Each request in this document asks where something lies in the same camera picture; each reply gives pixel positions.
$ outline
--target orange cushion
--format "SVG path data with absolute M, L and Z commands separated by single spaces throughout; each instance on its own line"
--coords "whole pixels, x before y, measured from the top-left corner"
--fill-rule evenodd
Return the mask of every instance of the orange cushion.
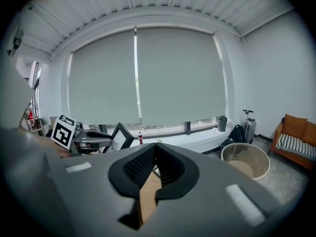
M 307 125 L 307 118 L 297 118 L 285 114 L 282 133 L 302 139 Z
M 316 147 L 316 124 L 307 122 L 302 141 Z

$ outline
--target backpack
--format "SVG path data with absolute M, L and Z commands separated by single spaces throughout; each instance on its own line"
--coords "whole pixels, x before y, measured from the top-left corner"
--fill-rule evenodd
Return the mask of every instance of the backpack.
M 245 131 L 243 127 L 237 124 L 232 132 L 229 135 L 229 139 L 232 139 L 234 142 L 238 143 L 246 143 L 245 140 Z

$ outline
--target wooden sofa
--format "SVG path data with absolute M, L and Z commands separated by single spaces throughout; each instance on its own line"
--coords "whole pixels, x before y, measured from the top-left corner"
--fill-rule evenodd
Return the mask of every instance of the wooden sofa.
M 298 155 L 296 153 L 292 153 L 292 152 L 288 152 L 288 151 L 284 151 L 284 150 L 281 150 L 281 149 L 278 149 L 276 148 L 276 145 L 277 145 L 277 142 L 281 136 L 281 134 L 284 133 L 283 131 L 283 121 L 284 119 L 282 120 L 282 122 L 277 126 L 276 128 L 276 131 L 275 131 L 275 135 L 274 135 L 274 138 L 273 138 L 273 141 L 272 141 L 272 144 L 271 144 L 271 151 L 277 153 L 277 154 L 280 154 L 294 162 L 296 162 L 297 164 L 309 169 L 309 170 L 312 170 L 314 168 L 314 164 L 315 164 L 315 161 L 311 160 L 311 159 L 308 159 L 304 156 L 301 156 L 301 155 Z

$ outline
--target gray tumbler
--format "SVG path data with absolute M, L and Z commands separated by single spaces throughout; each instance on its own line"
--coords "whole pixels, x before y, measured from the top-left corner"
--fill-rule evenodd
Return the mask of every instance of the gray tumbler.
M 218 119 L 218 130 L 220 132 L 226 131 L 227 118 L 225 116 L 220 116 Z

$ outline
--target white foam strip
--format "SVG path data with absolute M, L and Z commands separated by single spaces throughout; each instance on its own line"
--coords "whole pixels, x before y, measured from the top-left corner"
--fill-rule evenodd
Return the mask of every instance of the white foam strip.
M 225 189 L 249 225 L 255 227 L 265 221 L 263 213 L 237 184 L 227 186 Z
M 67 167 L 66 170 L 68 173 L 73 173 L 73 172 L 81 171 L 90 167 L 91 167 L 91 164 L 86 161 L 85 163 L 80 164 L 80 165 Z

